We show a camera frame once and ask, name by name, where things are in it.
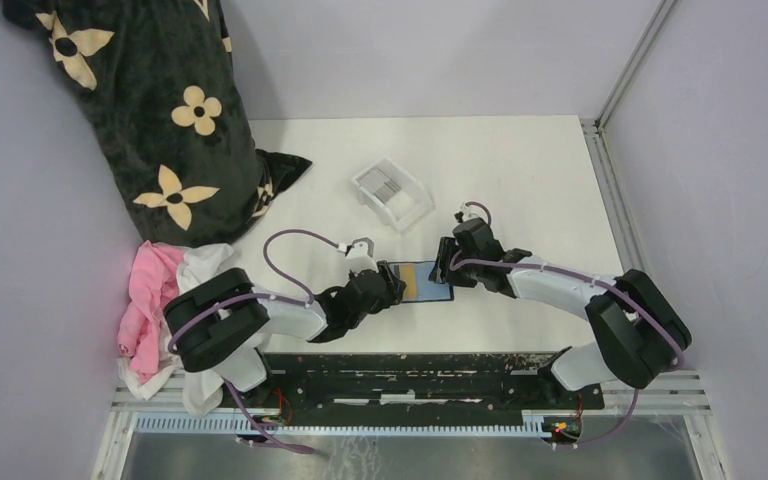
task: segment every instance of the gray wall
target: gray wall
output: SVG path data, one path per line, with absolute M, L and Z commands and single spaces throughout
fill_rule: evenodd
M 0 18 L 0 479 L 89 475 L 138 245 L 50 51 Z
M 737 478 L 768 478 L 768 1 L 682 2 L 608 125 Z
M 224 0 L 254 119 L 594 118 L 658 0 Z

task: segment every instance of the floral pattern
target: floral pattern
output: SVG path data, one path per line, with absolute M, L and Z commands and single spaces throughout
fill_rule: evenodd
M 252 217 L 260 217 L 269 210 L 269 204 L 272 203 L 272 199 L 275 198 L 275 194 L 272 192 L 272 182 L 267 182 L 266 185 L 257 187 L 257 206 L 256 210 L 252 214 Z
M 210 20 L 210 14 L 207 11 L 207 2 L 208 0 L 193 0 L 193 2 L 198 5 L 198 7 L 201 9 L 201 13 L 204 14 L 204 18 Z
M 160 166 L 157 183 L 163 193 L 143 193 L 134 199 L 134 203 L 148 208 L 166 207 L 172 220 L 184 230 L 190 228 L 193 220 L 193 212 L 188 205 L 207 200 L 219 191 L 216 187 L 184 188 L 178 175 L 166 165 Z
M 207 136 L 216 130 L 214 117 L 222 113 L 222 104 L 215 97 L 204 98 L 204 90 L 192 85 L 184 90 L 184 103 L 172 110 L 172 121 L 181 127 L 195 125 L 196 133 Z
M 37 19 L 51 31 L 49 42 L 54 52 L 54 60 L 62 63 L 66 73 L 82 87 L 95 90 L 98 80 L 87 64 L 87 57 L 104 48 L 113 37 L 113 32 L 88 28 L 68 33 L 57 18 L 56 12 L 39 13 Z

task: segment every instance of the white table surface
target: white table surface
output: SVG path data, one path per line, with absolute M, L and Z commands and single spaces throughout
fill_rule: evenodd
M 433 260 L 451 235 L 460 204 L 477 200 L 493 213 L 505 249 L 599 274 L 621 266 L 593 166 L 575 116 L 384 118 L 255 121 L 259 148 L 314 162 L 264 218 L 234 244 L 236 262 L 265 288 L 303 297 L 273 273 L 261 251 L 267 237 L 306 228 L 337 242 L 370 237 L 376 260 Z M 436 209 L 399 235 L 356 200 L 350 178 L 389 156 L 430 190 Z M 273 260 L 315 292 L 343 285 L 346 265 L 333 249 L 306 236 L 270 248 Z M 454 302 L 400 305 L 368 316 L 343 339 L 322 345 L 275 336 L 281 352 L 548 351 L 593 339 L 590 327 L 566 312 L 475 289 L 456 289 Z

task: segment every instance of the card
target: card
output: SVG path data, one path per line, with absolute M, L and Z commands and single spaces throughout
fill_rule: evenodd
M 451 285 L 441 285 L 428 279 L 434 269 L 434 261 L 390 263 L 393 273 L 405 282 L 402 303 L 450 302 L 455 299 Z

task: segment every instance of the pink cloth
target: pink cloth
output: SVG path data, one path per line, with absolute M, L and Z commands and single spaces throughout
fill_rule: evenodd
M 161 331 L 166 320 L 163 308 L 178 296 L 175 274 L 184 261 L 184 252 L 163 244 L 145 242 L 137 250 L 128 294 L 131 303 L 119 324 L 119 351 L 131 358 L 131 370 L 140 383 L 153 377 L 159 368 Z

